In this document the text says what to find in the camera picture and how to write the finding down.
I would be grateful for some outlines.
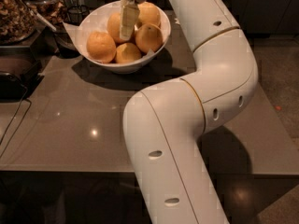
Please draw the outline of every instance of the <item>white robotic arm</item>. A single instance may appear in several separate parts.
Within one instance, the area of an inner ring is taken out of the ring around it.
[[[196,142],[249,103],[257,65],[221,0],[170,2],[197,69],[132,97],[126,146],[153,223],[228,223]]]

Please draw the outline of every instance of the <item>orange fruit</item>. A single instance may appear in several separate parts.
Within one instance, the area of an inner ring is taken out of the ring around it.
[[[150,49],[156,52],[163,44],[161,29],[150,23],[144,24],[137,30],[135,42],[144,53],[148,53]]]
[[[151,23],[160,27],[161,15],[159,9],[152,3],[144,2],[138,5],[140,14],[136,23],[137,27]]]
[[[141,52],[139,48],[131,43],[123,43],[116,48],[116,63],[131,63],[141,58]]]
[[[120,25],[121,25],[121,13],[114,12],[110,15],[107,21],[107,32],[112,36],[114,41],[118,44],[126,42],[120,39]]]
[[[91,32],[86,49],[93,59],[101,63],[110,63],[116,54],[115,42],[111,35],[105,32]]]

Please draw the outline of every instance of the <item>bowl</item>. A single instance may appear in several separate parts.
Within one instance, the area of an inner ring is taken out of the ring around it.
[[[65,30],[69,33],[74,46],[78,52],[84,56],[90,62],[97,64],[109,71],[118,74],[129,74],[137,71],[147,63],[149,63],[159,52],[164,48],[165,44],[171,33],[171,25],[167,15],[158,8],[161,14],[161,26],[160,29],[163,34],[163,45],[156,52],[149,52],[141,59],[132,63],[99,63],[95,61],[86,50],[86,42],[89,34],[93,31],[106,32],[107,21],[110,15],[114,12],[121,11],[121,2],[112,2],[104,6],[99,7],[90,13],[80,26],[74,26],[70,24],[64,24]]]

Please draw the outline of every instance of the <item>floor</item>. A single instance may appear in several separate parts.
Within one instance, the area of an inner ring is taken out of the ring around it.
[[[250,44],[260,84],[299,149],[299,39],[271,36],[251,39]],[[216,179],[231,224],[299,223],[298,176],[218,175]],[[65,173],[62,181],[67,224],[151,223],[133,174]],[[19,201],[13,223],[43,223],[41,208],[29,195]]]

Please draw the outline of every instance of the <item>black device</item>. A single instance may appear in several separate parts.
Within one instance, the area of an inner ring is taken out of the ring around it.
[[[26,98],[38,80],[40,62],[0,57],[0,99]]]

